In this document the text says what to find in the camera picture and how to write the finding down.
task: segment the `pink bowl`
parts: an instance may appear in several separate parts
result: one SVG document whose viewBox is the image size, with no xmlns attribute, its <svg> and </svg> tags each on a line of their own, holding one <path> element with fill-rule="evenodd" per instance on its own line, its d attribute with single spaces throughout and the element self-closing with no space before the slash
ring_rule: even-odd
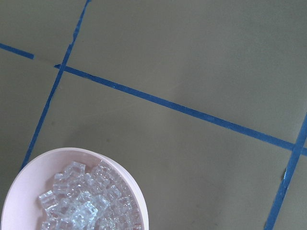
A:
<svg viewBox="0 0 307 230">
<path fill-rule="evenodd" d="M 28 163 L 17 175 L 6 196 L 1 230 L 40 230 L 43 210 L 37 197 L 52 188 L 53 176 L 72 161 L 92 168 L 101 160 L 111 165 L 122 176 L 134 193 L 143 220 L 143 229 L 149 229 L 148 213 L 143 194 L 133 177 L 121 165 L 101 154 L 78 148 L 48 151 Z"/>
</svg>

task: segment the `gray floor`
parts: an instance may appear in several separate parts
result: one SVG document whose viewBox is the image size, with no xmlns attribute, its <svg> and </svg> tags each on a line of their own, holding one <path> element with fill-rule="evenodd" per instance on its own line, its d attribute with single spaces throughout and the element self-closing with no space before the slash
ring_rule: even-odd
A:
<svg viewBox="0 0 307 230">
<path fill-rule="evenodd" d="M 85 1 L 2 1 L 0 208 Z M 307 111 L 305 1 L 97 1 L 67 66 L 295 144 Z M 150 229 L 262 229 L 291 156 L 273 145 L 64 72 L 30 160 L 79 147 L 124 166 Z M 275 230 L 307 225 L 301 156 Z"/>
</svg>

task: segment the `transparent cube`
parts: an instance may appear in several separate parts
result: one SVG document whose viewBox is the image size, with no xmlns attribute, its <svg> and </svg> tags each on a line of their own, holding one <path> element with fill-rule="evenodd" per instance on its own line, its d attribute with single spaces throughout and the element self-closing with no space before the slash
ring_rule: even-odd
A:
<svg viewBox="0 0 307 230">
<path fill-rule="evenodd" d="M 92 205 L 90 201 L 79 206 L 71 217 L 71 221 L 74 226 L 79 229 L 83 229 L 86 225 L 91 223 L 95 218 L 98 209 Z"/>
<path fill-rule="evenodd" d="M 111 209 L 110 217 L 117 218 L 122 215 L 122 209 L 116 203 L 114 204 L 113 202 L 110 206 L 110 209 Z"/>
<path fill-rule="evenodd" d="M 116 219 L 103 218 L 99 222 L 98 230 L 119 230 L 119 225 Z"/>
<path fill-rule="evenodd" d="M 103 195 L 93 196 L 92 202 L 99 211 L 105 211 L 110 206 L 110 201 L 108 201 Z"/>
<path fill-rule="evenodd" d="M 85 174 L 85 164 L 73 161 L 64 169 L 64 176 L 78 177 Z"/>
<path fill-rule="evenodd" d="M 54 208 L 58 203 L 52 191 L 48 191 L 38 197 L 44 210 L 48 211 Z"/>
<path fill-rule="evenodd" d="M 62 173 L 56 173 L 54 175 L 54 184 L 68 183 L 68 180 L 69 178 Z"/>
<path fill-rule="evenodd" d="M 133 223 L 131 222 L 129 215 L 123 215 L 117 218 L 120 229 L 132 228 Z"/>
<path fill-rule="evenodd" d="M 87 201 L 91 201 L 92 198 L 92 194 L 89 191 L 83 191 L 79 194 L 77 201 L 84 204 Z"/>
<path fill-rule="evenodd" d="M 60 220 L 56 226 L 56 230 L 73 230 L 73 223 Z"/>
<path fill-rule="evenodd" d="M 56 230 L 56 221 L 46 221 L 43 222 L 41 230 Z"/>
<path fill-rule="evenodd" d="M 96 181 L 101 184 L 103 187 L 106 187 L 110 184 L 110 179 L 108 178 L 108 168 L 97 167 L 92 172 L 92 177 L 96 179 Z"/>
<path fill-rule="evenodd" d="M 130 212 L 130 219 L 131 219 L 132 222 L 135 222 L 135 223 L 141 222 L 141 217 L 140 217 L 139 211 L 135 210 L 135 209 L 132 210 Z"/>
<path fill-rule="evenodd" d="M 122 192 L 123 196 L 132 196 L 130 188 L 123 180 L 117 183 L 117 186 L 118 189 Z"/>
<path fill-rule="evenodd" d="M 111 166 L 108 165 L 107 163 L 105 163 L 104 161 L 100 161 L 100 163 L 98 164 L 98 167 L 100 167 L 100 168 L 107 168 L 107 169 L 111 168 Z"/>
<path fill-rule="evenodd" d="M 118 206 L 120 206 L 122 213 L 131 212 L 132 205 L 129 197 L 122 197 L 117 200 Z"/>
<path fill-rule="evenodd" d="M 93 186 L 96 181 L 95 181 L 95 178 L 92 177 L 92 175 L 90 173 L 86 173 L 84 175 L 84 182 L 88 185 L 88 186 Z"/>
<path fill-rule="evenodd" d="M 117 199 L 117 198 L 120 198 L 122 196 L 121 192 L 119 191 L 119 189 L 115 185 L 107 187 L 107 192 L 108 192 L 107 195 L 110 199 Z"/>
<path fill-rule="evenodd" d="M 94 219 L 91 223 L 88 223 L 84 230 L 95 230 L 96 219 Z"/>
<path fill-rule="evenodd" d="M 68 184 L 53 184 L 52 192 L 54 194 L 67 194 L 69 192 Z"/>
<path fill-rule="evenodd" d="M 141 230 L 142 224 L 141 223 L 134 223 L 133 224 L 133 230 Z"/>
<path fill-rule="evenodd" d="M 114 183 L 118 183 L 119 180 L 121 179 L 120 175 L 115 170 L 108 171 L 108 177 Z"/>
<path fill-rule="evenodd" d="M 60 219 L 60 215 L 58 213 L 58 206 L 55 206 L 54 208 L 46 211 L 46 214 L 47 214 L 47 220 L 49 221 L 57 221 Z"/>
<path fill-rule="evenodd" d="M 77 187 L 77 186 L 72 187 L 71 186 L 69 193 L 67 193 L 68 198 L 73 199 L 73 200 L 78 199 L 79 195 L 82 193 L 82 189 L 80 187 Z"/>
<path fill-rule="evenodd" d="M 61 199 L 59 205 L 57 206 L 57 214 L 59 216 L 65 217 L 70 213 L 71 210 L 71 201 L 69 199 Z"/>
</svg>

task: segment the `ice cube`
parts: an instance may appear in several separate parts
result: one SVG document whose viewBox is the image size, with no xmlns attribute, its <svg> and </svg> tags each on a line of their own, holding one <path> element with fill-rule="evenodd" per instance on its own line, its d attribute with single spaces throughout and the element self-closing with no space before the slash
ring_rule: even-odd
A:
<svg viewBox="0 0 307 230">
<path fill-rule="evenodd" d="M 132 193 L 128 187 L 128 185 L 121 180 L 120 183 L 117 184 L 118 189 L 122 192 L 123 196 L 132 196 Z"/>
<path fill-rule="evenodd" d="M 119 225 L 116 219 L 102 218 L 99 222 L 99 230 L 118 230 Z"/>
<path fill-rule="evenodd" d="M 78 177 L 84 175 L 85 173 L 85 164 L 73 161 L 68 165 L 64 170 L 64 175 L 68 177 Z"/>
<path fill-rule="evenodd" d="M 68 184 L 53 184 L 52 192 L 54 194 L 67 194 L 69 192 Z"/>
<path fill-rule="evenodd" d="M 96 179 L 98 183 L 100 183 L 103 187 L 106 187 L 110 184 L 110 180 L 108 178 L 109 169 L 96 167 L 92 172 L 92 176 Z"/>
<path fill-rule="evenodd" d="M 107 192 L 110 199 L 116 199 L 121 197 L 121 192 L 115 185 L 107 187 Z"/>
<path fill-rule="evenodd" d="M 100 161 L 100 163 L 98 164 L 98 167 L 100 168 L 106 168 L 106 169 L 111 169 L 111 166 L 109 164 L 107 164 L 104 161 Z"/>
<path fill-rule="evenodd" d="M 139 222 L 136 222 L 133 224 L 133 230 L 141 230 L 142 229 L 142 224 Z"/>
<path fill-rule="evenodd" d="M 95 208 L 90 201 L 79 206 L 71 217 L 74 226 L 83 229 L 88 223 L 95 218 L 98 209 Z"/>
<path fill-rule="evenodd" d="M 81 192 L 77 198 L 77 201 L 84 204 L 87 201 L 91 201 L 93 198 L 92 194 L 89 191 Z"/>
<path fill-rule="evenodd" d="M 70 213 L 71 206 L 72 204 L 69 199 L 61 199 L 59 205 L 56 208 L 57 214 L 62 217 L 67 216 Z"/>
<path fill-rule="evenodd" d="M 73 223 L 60 220 L 56 226 L 56 230 L 73 230 Z"/>
<path fill-rule="evenodd" d="M 92 203 L 99 211 L 105 211 L 110 206 L 110 201 L 108 201 L 102 195 L 95 195 L 92 197 Z"/>
<path fill-rule="evenodd" d="M 92 175 L 90 173 L 86 173 L 84 175 L 84 182 L 86 184 L 88 184 L 89 186 L 92 186 L 92 185 L 94 185 L 96 183 L 95 178 L 92 177 Z"/>
<path fill-rule="evenodd" d="M 123 215 L 117 218 L 120 229 L 127 229 L 133 227 L 133 223 L 131 222 L 129 215 Z"/>
<path fill-rule="evenodd" d="M 120 206 L 118 206 L 115 202 L 112 202 L 111 206 L 110 206 L 110 213 L 109 216 L 111 218 L 116 218 L 119 217 L 122 214 L 122 210 L 120 208 Z"/>
<path fill-rule="evenodd" d="M 46 221 L 43 222 L 41 230 L 56 230 L 56 221 Z"/>
<path fill-rule="evenodd" d="M 48 192 L 40 195 L 39 201 L 44 208 L 44 210 L 48 211 L 52 208 L 54 208 L 58 203 L 56 201 L 56 197 L 54 196 L 53 192 L 49 190 Z"/>
<path fill-rule="evenodd" d="M 118 183 L 118 181 L 121 179 L 120 175 L 115 170 L 110 170 L 108 172 L 108 177 L 111 179 L 114 183 Z"/>
<path fill-rule="evenodd" d="M 118 199 L 118 205 L 121 207 L 123 213 L 132 210 L 131 202 L 132 202 L 131 197 L 122 197 Z"/>
<path fill-rule="evenodd" d="M 47 220 L 57 221 L 60 218 L 57 208 L 58 208 L 58 205 L 46 212 Z"/>
</svg>

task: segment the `blue tape line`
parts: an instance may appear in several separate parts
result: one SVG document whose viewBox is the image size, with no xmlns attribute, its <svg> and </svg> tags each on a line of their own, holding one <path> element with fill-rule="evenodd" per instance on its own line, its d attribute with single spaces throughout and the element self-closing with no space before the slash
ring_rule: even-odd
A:
<svg viewBox="0 0 307 230">
<path fill-rule="evenodd" d="M 30 54 L 28 52 L 22 51 L 20 49 L 16 49 L 16 48 L 11 47 L 11 46 L 7 46 L 7 45 L 2 44 L 2 43 L 0 43 L 0 48 L 5 49 L 7 51 L 10 51 L 12 53 L 18 54 L 18 55 L 23 56 L 25 58 L 34 59 L 34 54 Z"/>
<path fill-rule="evenodd" d="M 40 132 L 40 129 L 41 129 L 41 127 L 42 127 L 42 125 L 43 125 L 43 122 L 44 122 L 44 120 L 45 120 L 45 117 L 46 117 L 46 115 L 47 115 L 47 112 L 48 112 L 48 109 L 49 109 L 49 106 L 50 106 L 51 99 L 52 99 L 52 97 L 53 97 L 53 95 L 54 95 L 54 93 L 55 93 L 55 90 L 57 89 L 57 87 L 58 87 L 58 85 L 59 85 L 59 81 L 61 80 L 61 77 L 62 77 L 62 75 L 63 75 L 65 66 L 66 66 L 67 61 L 68 61 L 68 59 L 69 59 L 69 57 L 70 57 L 70 54 L 71 54 L 71 50 L 72 50 L 72 48 L 73 48 L 73 46 L 74 46 L 74 44 L 75 44 L 75 41 L 76 41 L 77 36 L 78 36 L 78 33 L 79 33 L 79 31 L 80 31 L 80 26 L 81 26 L 81 23 L 82 23 L 84 14 L 85 14 L 86 7 L 87 7 L 87 5 L 88 5 L 88 3 L 89 3 L 90 1 L 91 1 L 91 0 L 87 0 L 87 1 L 86 1 L 85 6 L 84 6 L 84 8 L 83 8 L 83 11 L 82 11 L 82 13 L 81 13 L 81 15 L 80 15 L 80 18 L 79 18 L 79 20 L 78 20 L 77 26 L 76 26 L 75 31 L 74 31 L 74 33 L 73 33 L 72 43 L 69 44 L 69 46 L 68 46 L 68 48 L 67 48 L 67 51 L 66 51 L 66 53 L 65 53 L 64 59 L 63 59 L 63 61 L 62 61 L 62 64 L 59 66 L 59 72 L 58 72 L 57 77 L 56 77 L 56 79 L 55 79 L 55 81 L 54 81 L 54 84 L 53 84 L 53 86 L 52 86 L 51 92 L 50 92 L 49 97 L 48 97 L 48 99 L 47 99 L 47 102 L 46 102 L 46 104 L 45 104 L 45 107 L 44 107 L 44 110 L 43 110 L 43 112 L 42 112 L 42 115 L 41 115 L 41 117 L 40 117 L 40 119 L 39 119 L 39 121 L 38 121 L 38 124 L 37 124 L 37 126 L 36 126 L 34 135 L 33 135 L 32 139 L 31 139 L 30 145 L 29 145 L 29 147 L 28 147 L 27 153 L 26 153 L 26 155 L 25 155 L 25 157 L 24 157 L 24 161 L 23 161 L 23 163 L 22 163 L 22 165 L 21 165 L 20 170 L 23 169 L 24 166 L 29 162 L 31 153 L 32 153 L 32 151 L 33 151 L 33 147 L 34 147 L 34 145 L 35 145 L 35 143 L 36 143 L 36 140 L 37 140 L 37 136 L 38 136 L 38 134 L 39 134 L 39 132 Z"/>
<path fill-rule="evenodd" d="M 299 160 L 299 157 L 303 151 L 304 143 L 307 138 L 307 115 L 305 116 L 304 122 L 301 126 L 300 132 L 298 134 L 295 146 L 293 148 L 290 160 L 288 162 L 285 175 L 283 177 L 282 182 L 280 183 L 280 186 L 278 188 L 275 200 L 273 202 L 273 205 L 271 207 L 270 214 L 267 219 L 267 223 L 264 227 L 264 230 L 272 230 L 278 213 L 280 211 L 280 208 L 283 204 L 284 197 L 286 195 L 286 192 L 288 190 L 289 184 L 291 182 L 291 179 L 293 177 L 297 162 Z"/>
<path fill-rule="evenodd" d="M 303 148 L 302 155 L 307 156 L 307 149 L 306 148 Z"/>
<path fill-rule="evenodd" d="M 278 147 L 281 147 L 281 148 L 284 148 L 284 149 L 287 149 L 287 150 L 292 150 L 293 147 L 294 147 L 294 144 L 287 142 L 285 140 L 281 140 L 281 139 L 272 137 L 270 135 L 255 131 L 253 129 L 246 128 L 246 127 L 231 123 L 229 121 L 222 120 L 222 119 L 214 117 L 212 115 L 205 114 L 205 113 L 199 112 L 199 111 L 194 110 L 194 109 L 190 109 L 188 107 L 179 105 L 177 103 L 167 101 L 165 99 L 162 99 L 162 98 L 159 98 L 159 97 L 156 97 L 156 96 L 135 90 L 133 88 L 112 82 L 110 80 L 106 80 L 106 79 L 103 79 L 103 78 L 100 78 L 100 77 L 97 77 L 97 76 L 93 76 L 91 74 L 85 73 L 83 71 L 80 71 L 80 70 L 77 70 L 77 69 L 74 69 L 74 68 L 71 68 L 71 67 L 68 67 L 68 66 L 65 67 L 65 71 L 72 73 L 74 75 L 83 77 L 83 78 L 90 79 L 92 81 L 95 81 L 97 83 L 103 84 L 103 85 L 108 86 L 108 87 L 111 87 L 113 89 L 129 93 L 129 94 L 134 95 L 136 97 L 143 98 L 143 99 L 148 100 L 150 102 L 153 102 L 153 103 L 156 103 L 156 104 L 159 104 L 159 105 L 163 105 L 163 106 L 168 107 L 170 109 L 177 110 L 179 112 L 182 112 L 184 114 L 188 114 L 190 116 L 199 118 L 201 120 L 205 120 L 205 121 L 211 122 L 213 124 L 228 128 L 228 129 L 233 130 L 235 132 L 242 133 L 242 134 L 245 134 L 247 136 L 268 142 L 270 144 L 276 145 Z"/>
</svg>

